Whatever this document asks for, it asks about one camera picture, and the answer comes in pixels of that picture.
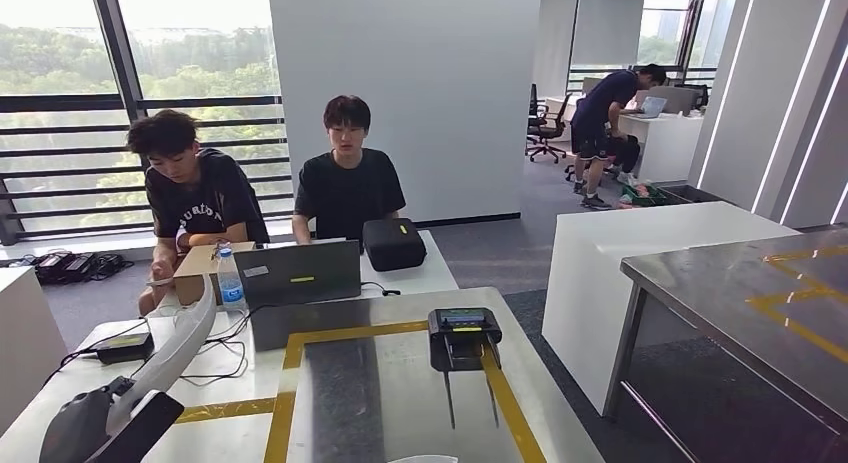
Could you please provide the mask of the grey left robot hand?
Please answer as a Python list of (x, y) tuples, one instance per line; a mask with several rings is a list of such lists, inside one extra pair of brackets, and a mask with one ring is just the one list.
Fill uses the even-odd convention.
[(115, 398), (134, 383), (119, 376), (63, 404), (47, 427), (39, 462), (85, 462), (93, 456), (110, 440), (106, 426)]

